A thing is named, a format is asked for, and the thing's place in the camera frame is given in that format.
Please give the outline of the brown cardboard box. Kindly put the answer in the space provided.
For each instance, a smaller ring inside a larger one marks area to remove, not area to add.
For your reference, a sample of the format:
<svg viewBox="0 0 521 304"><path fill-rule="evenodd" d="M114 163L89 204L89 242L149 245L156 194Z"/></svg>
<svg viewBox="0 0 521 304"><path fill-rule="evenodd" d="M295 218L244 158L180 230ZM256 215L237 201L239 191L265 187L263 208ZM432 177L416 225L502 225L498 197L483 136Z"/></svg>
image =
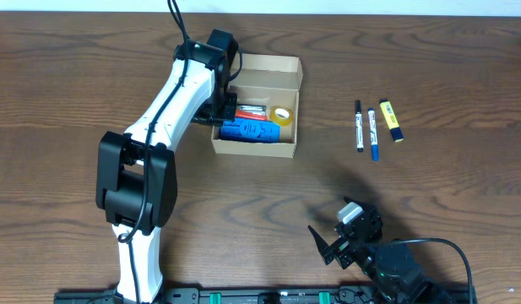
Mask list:
<svg viewBox="0 0 521 304"><path fill-rule="evenodd" d="M220 128L213 127L211 143L217 154L255 155L291 158L297 145L297 122L303 71L298 57L243 54L243 64L234 62L231 70L239 75L230 82L229 91L245 105L284 107L291 111L292 123L282 126L276 143L251 143L220 138Z"/></svg>

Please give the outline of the yellow tape roll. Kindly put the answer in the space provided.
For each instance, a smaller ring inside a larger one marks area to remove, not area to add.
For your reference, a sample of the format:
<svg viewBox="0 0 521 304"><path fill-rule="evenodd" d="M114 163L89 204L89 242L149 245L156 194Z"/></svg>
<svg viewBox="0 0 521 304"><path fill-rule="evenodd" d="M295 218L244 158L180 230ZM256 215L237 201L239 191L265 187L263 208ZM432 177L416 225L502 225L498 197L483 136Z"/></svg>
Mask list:
<svg viewBox="0 0 521 304"><path fill-rule="evenodd" d="M269 114L269 119L278 126L285 127L293 122L294 113L287 107L273 106Z"/></svg>

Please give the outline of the blue whiteboard marker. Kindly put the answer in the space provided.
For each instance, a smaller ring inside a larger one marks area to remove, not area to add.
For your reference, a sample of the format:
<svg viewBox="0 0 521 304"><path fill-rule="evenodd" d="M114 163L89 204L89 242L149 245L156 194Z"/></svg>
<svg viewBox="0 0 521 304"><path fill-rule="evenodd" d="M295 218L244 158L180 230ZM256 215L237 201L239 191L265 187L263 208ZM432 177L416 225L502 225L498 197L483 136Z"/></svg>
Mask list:
<svg viewBox="0 0 521 304"><path fill-rule="evenodd" d="M367 115L368 115L368 121L369 121L369 134L370 134L372 160L379 161L376 113L375 113L374 109L369 108L367 111Z"/></svg>

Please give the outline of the black whiteboard marker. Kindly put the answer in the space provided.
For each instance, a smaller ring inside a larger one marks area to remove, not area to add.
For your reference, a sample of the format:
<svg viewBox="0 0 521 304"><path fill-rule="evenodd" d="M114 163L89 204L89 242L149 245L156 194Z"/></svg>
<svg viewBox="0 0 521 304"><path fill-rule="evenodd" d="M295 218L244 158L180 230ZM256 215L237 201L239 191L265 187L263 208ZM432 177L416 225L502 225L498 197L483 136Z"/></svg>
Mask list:
<svg viewBox="0 0 521 304"><path fill-rule="evenodd" d="M364 140L360 100L355 101L355 143L356 150L361 153L364 150Z"/></svg>

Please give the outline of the yellow highlighter pen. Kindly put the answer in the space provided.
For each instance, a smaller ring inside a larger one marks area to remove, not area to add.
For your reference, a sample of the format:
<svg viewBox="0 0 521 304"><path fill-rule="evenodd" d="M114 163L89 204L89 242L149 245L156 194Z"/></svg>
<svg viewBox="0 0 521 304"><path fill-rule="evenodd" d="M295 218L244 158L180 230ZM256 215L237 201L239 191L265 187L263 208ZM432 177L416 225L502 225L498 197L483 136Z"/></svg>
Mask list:
<svg viewBox="0 0 521 304"><path fill-rule="evenodd" d="M400 128L397 117L393 111L393 107L389 100L383 99L379 101L381 111L384 119L388 125L389 132L394 142L401 142L404 140L404 135Z"/></svg>

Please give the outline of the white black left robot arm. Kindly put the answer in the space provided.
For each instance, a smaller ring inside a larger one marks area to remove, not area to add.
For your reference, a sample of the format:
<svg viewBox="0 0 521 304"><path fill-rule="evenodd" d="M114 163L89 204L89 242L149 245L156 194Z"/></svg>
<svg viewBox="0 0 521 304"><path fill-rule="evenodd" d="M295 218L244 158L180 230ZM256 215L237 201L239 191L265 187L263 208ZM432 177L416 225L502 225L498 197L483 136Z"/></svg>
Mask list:
<svg viewBox="0 0 521 304"><path fill-rule="evenodd" d="M120 279L113 303L157 303L164 295L160 231L176 204L176 148L193 123L221 126L236 115L231 66L242 54L233 35L213 30L205 43L176 47L169 78L124 133L99 144L95 202L118 241Z"/></svg>

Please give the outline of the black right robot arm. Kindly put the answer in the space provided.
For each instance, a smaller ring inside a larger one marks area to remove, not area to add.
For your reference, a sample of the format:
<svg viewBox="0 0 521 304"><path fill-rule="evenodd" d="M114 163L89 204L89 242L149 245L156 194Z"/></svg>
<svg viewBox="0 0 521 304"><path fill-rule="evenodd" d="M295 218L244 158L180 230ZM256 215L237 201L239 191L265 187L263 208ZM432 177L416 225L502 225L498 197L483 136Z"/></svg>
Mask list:
<svg viewBox="0 0 521 304"><path fill-rule="evenodd" d="M373 204L344 198L334 227L338 238L327 243L311 232L325 264L337 262L342 269L356 264L388 303L453 303L454 299L425 274L404 244L382 244L383 220Z"/></svg>

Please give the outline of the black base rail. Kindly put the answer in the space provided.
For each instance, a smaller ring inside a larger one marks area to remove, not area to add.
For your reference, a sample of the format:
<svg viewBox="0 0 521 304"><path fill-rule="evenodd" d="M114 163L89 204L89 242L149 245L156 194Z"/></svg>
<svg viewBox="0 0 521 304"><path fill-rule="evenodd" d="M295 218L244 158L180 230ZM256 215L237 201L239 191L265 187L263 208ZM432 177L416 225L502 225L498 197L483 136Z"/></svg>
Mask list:
<svg viewBox="0 0 521 304"><path fill-rule="evenodd" d="M452 303L469 303L468 287L453 288L448 294ZM122 300L116 290L94 292L58 292L53 303L134 303ZM161 304L327 304L327 303L388 303L374 287L347 285L339 288L297 289L242 289L199 290L196 288L171 288L160 292L153 303Z"/></svg>

